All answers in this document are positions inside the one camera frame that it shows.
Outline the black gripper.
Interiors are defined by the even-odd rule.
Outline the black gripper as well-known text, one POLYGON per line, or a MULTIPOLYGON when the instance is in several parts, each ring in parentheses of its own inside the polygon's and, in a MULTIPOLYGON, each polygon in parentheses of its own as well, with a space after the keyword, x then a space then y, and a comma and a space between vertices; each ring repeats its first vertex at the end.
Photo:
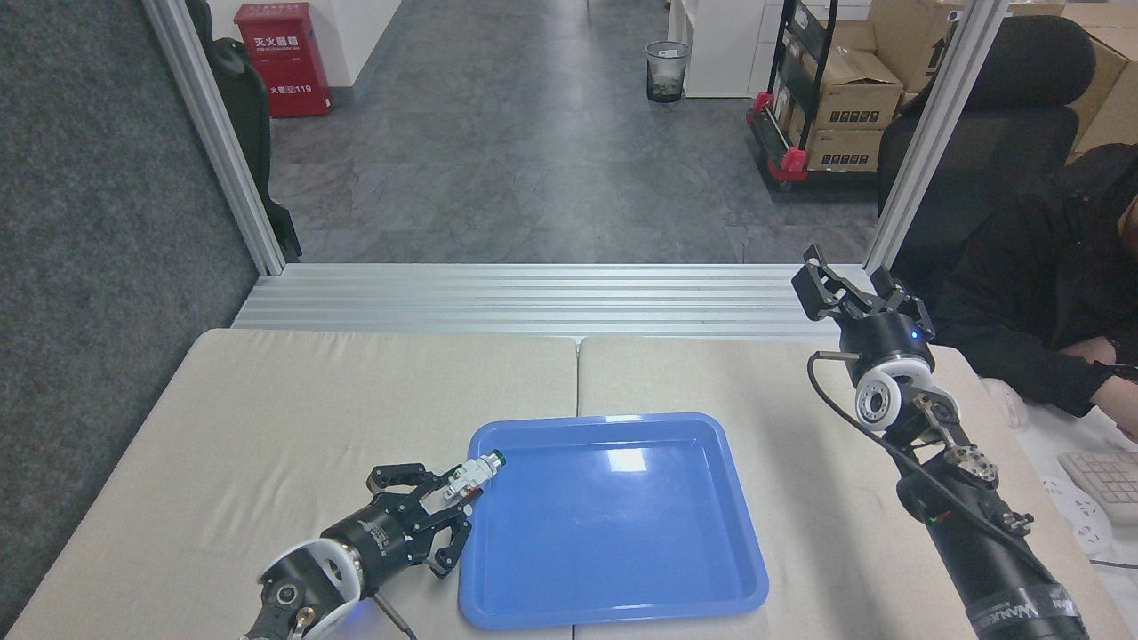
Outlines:
POLYGON ((370 503, 333 523, 322 536, 355 551, 364 584, 384 584, 415 564, 447 579, 471 534, 473 509, 468 504, 447 508, 443 483, 439 474, 427 470, 423 463, 377 466, 366 477, 366 490, 373 494, 370 503), (450 539, 434 549, 443 532, 450 539))
POLYGON ((935 329, 926 301, 894 278, 889 268, 879 266, 869 273, 875 295, 861 292, 828 266, 819 244, 810 244, 802 259, 805 264, 792 278, 797 300, 810 320, 838 320, 838 345, 842 352, 858 356, 853 364, 846 366, 850 380, 861 380, 871 368, 902 356, 914 356, 931 370, 935 368, 934 354, 927 348, 935 329), (874 315, 879 298, 885 312, 874 315))

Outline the person's hand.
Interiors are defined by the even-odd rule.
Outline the person's hand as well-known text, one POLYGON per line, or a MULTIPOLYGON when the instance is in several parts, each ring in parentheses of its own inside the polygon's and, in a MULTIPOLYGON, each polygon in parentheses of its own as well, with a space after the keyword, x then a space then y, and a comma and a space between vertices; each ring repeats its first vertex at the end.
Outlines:
POLYGON ((1118 350, 1112 340, 1110 340, 1110 337, 1105 336, 1079 340, 1065 346, 1065 348, 1059 348, 1059 352, 1066 354, 1066 356, 1080 356, 1080 359, 1085 359, 1088 362, 1100 362, 1100 364, 1106 366, 1118 364, 1118 350))
POLYGON ((1137 393, 1133 381, 1112 376, 1092 395, 1092 404, 1133 443, 1137 443, 1137 393))

